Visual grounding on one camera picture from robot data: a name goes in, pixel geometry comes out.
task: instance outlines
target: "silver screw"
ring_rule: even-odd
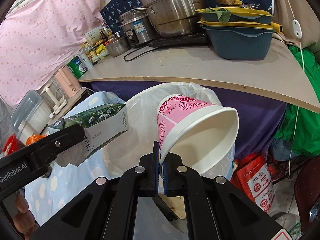
[[[107,182],[106,178],[103,178],[103,177],[97,178],[97,180],[96,180],[96,183],[97,183],[98,185],[103,185],[103,184],[105,184],[106,182]]]
[[[187,171],[187,167],[186,166],[179,166],[178,168],[177,168],[177,170],[179,171],[179,172],[186,172]]]
[[[219,177],[216,178],[216,182],[219,183],[219,184],[225,184],[226,178],[222,177],[222,176],[219,176]]]
[[[136,173],[142,173],[142,172],[144,172],[144,167],[138,166],[138,167],[136,167],[136,168],[134,169],[134,171],[135,171]]]

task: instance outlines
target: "finger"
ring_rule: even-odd
[[[17,194],[15,203],[20,213],[25,214],[28,212],[29,204],[24,196],[22,196],[20,193]]]
[[[14,218],[13,218],[13,223],[14,226],[16,227],[16,229],[20,232],[20,233],[27,233],[28,230],[30,228],[33,228],[36,220],[35,217],[33,216],[33,214],[28,211],[25,214],[17,214]]]
[[[25,234],[24,239],[30,240],[31,235],[39,228],[38,224],[35,224],[33,228],[29,229],[29,231]]]

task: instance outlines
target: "pink paper cup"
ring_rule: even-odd
[[[231,149],[239,129],[236,109],[183,95],[170,95],[157,110],[160,165],[168,152],[203,174]]]

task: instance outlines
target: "green and white carton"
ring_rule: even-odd
[[[70,163],[79,166],[92,154],[129,130],[127,108],[125,104],[97,106],[62,118],[50,125],[48,130],[52,134],[74,124],[84,128],[84,140],[57,156],[55,161],[62,167]]]

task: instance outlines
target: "pink curtain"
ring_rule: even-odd
[[[0,25],[0,95],[13,108],[39,89],[101,24],[100,0],[35,0]]]

